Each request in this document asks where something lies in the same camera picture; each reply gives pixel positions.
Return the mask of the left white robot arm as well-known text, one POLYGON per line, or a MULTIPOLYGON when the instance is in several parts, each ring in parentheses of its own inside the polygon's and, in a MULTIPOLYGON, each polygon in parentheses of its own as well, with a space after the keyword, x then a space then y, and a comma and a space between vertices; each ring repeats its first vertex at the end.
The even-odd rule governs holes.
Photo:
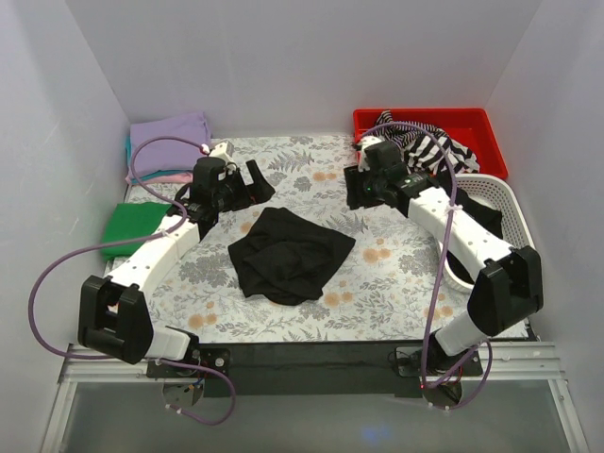
POLYGON ((275 190, 258 164, 250 160, 246 167, 251 183, 244 182, 232 162, 199 159, 193 181, 176 193, 155 239, 145 242, 106 277, 89 277, 83 283, 77 331, 81 345, 131 364, 166 359, 183 378, 199 370, 201 356, 192 348, 192 335, 153 323, 147 302, 169 271, 217 224, 220 213, 272 198, 275 190))

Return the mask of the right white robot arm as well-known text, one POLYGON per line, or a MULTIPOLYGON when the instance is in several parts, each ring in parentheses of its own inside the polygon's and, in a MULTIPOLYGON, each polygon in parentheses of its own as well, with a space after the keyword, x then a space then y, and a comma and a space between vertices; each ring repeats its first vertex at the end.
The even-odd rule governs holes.
POLYGON ((399 211, 430 233, 474 282, 465 311, 423 341, 422 371, 452 373, 473 347, 542 309, 541 257, 532 246, 515 247, 481 226, 461 207, 455 184, 410 173, 393 143, 369 137, 358 148, 357 164, 344 170, 348 207, 399 211))

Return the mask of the black t shirt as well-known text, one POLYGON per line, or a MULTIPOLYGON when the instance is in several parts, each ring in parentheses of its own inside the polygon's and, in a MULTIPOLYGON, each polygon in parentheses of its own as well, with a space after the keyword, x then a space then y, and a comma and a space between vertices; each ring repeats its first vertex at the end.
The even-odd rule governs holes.
POLYGON ((323 295, 355 244, 354 238, 285 208, 266 208, 228 254, 244 296, 297 306, 323 295))

